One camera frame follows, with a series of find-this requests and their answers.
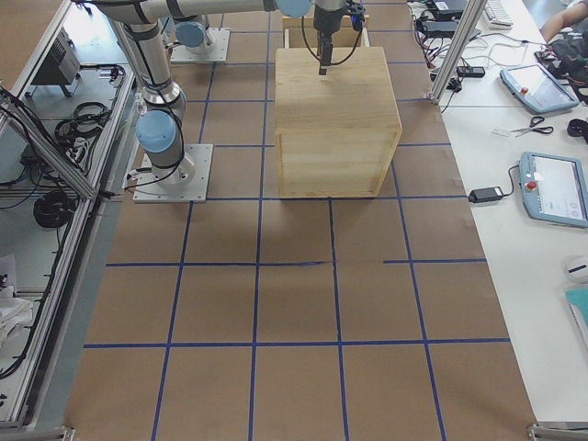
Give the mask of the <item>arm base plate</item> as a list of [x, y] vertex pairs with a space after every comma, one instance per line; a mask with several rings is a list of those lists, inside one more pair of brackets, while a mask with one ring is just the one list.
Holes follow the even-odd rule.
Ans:
[[210, 143], [187, 143], [185, 157], [176, 169], [152, 169], [151, 160], [145, 153], [141, 166], [151, 171], [140, 174], [133, 188], [132, 199], [136, 203], [182, 203], [205, 202], [208, 193], [209, 173], [212, 163], [213, 145]]
[[173, 48], [171, 63], [226, 62], [231, 32], [227, 28], [182, 32]]

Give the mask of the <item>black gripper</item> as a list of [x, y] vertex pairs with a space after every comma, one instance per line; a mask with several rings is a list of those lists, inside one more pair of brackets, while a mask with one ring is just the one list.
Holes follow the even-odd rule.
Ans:
[[332, 64], [332, 35], [341, 27], [345, 15], [345, 0], [315, 0], [313, 27], [323, 35], [318, 36], [319, 75], [326, 75]]

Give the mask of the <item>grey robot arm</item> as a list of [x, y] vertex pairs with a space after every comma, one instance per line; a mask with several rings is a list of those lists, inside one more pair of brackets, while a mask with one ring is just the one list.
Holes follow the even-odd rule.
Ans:
[[172, 186], [190, 182], [196, 166], [183, 140], [186, 98], [171, 74], [160, 18], [172, 18], [180, 42], [198, 48], [206, 43], [209, 14], [278, 10], [287, 17], [304, 18], [313, 9], [319, 73], [326, 74], [332, 65], [333, 34], [353, 8], [351, 1], [97, 1], [96, 5], [121, 25], [123, 52], [141, 81], [147, 111], [139, 118], [136, 134], [151, 161], [153, 182]]
[[208, 51], [213, 44], [206, 15], [168, 17], [164, 20], [162, 34], [168, 47], [184, 46], [194, 53]]

